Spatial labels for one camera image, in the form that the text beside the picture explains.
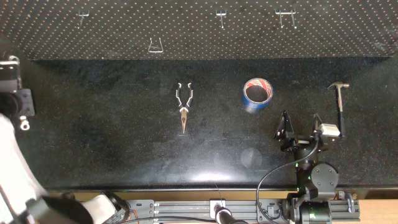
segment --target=hammer head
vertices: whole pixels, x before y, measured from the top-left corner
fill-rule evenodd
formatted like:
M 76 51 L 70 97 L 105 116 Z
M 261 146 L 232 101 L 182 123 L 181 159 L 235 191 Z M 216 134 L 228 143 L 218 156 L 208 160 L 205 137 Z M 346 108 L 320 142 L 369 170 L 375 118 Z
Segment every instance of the hammer head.
M 336 88 L 348 88 L 349 84 L 348 83 L 343 83 L 343 82 L 334 82 L 328 88 L 330 88 L 332 86 L 336 86 Z

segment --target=red wire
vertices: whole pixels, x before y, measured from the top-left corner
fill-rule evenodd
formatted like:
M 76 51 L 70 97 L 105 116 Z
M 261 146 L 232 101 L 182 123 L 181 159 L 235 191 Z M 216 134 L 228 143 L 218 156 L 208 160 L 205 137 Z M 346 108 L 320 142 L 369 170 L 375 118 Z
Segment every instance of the red wire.
M 135 210 L 132 211 L 134 213 L 134 215 L 136 216 L 136 219 L 138 218 L 137 212 Z

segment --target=tape roll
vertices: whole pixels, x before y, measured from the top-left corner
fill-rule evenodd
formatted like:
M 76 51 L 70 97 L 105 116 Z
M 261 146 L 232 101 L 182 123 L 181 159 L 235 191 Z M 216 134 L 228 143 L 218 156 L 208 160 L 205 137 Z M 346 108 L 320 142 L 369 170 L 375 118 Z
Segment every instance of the tape roll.
M 248 90 L 256 88 L 257 92 L 262 91 L 262 94 L 265 95 L 266 93 L 266 99 L 265 100 L 259 100 L 259 97 L 257 96 L 251 96 L 251 94 L 248 92 Z M 255 111 L 255 110 L 261 110 L 265 108 L 268 103 L 270 102 L 274 92 L 272 89 L 271 84 L 263 79 L 263 78 L 252 78 L 250 79 L 243 88 L 243 103 L 246 106 L 246 110 L 249 112 Z

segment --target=hammer handle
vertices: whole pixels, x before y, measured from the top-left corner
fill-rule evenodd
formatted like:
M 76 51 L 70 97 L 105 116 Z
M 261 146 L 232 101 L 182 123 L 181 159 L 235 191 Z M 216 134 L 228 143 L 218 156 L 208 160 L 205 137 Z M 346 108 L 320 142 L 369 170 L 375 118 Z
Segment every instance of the hammer handle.
M 344 125 L 344 118 L 343 118 L 343 112 L 342 111 L 340 111 L 338 113 L 338 122 L 339 122 L 339 125 L 340 125 L 341 137 L 343 139 L 345 139 L 345 137 L 346 137 L 346 128 L 345 128 L 345 125 Z

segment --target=pliers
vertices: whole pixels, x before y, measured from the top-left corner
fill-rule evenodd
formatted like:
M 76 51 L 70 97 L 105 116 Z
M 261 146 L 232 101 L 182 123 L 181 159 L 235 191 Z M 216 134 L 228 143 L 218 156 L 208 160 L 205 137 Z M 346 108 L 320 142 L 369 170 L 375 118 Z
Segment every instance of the pliers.
M 177 98 L 177 103 L 178 107 L 180 108 L 180 113 L 181 113 L 181 123 L 182 123 L 182 133 L 185 133 L 185 126 L 187 125 L 187 114 L 188 114 L 188 108 L 191 107 L 192 105 L 192 100 L 193 100 L 193 90 L 192 90 L 192 83 L 188 83 L 188 88 L 189 88 L 189 99 L 185 105 L 182 105 L 181 99 L 180 99 L 180 89 L 182 85 L 181 83 L 178 83 L 178 88 L 175 91 L 175 97 Z

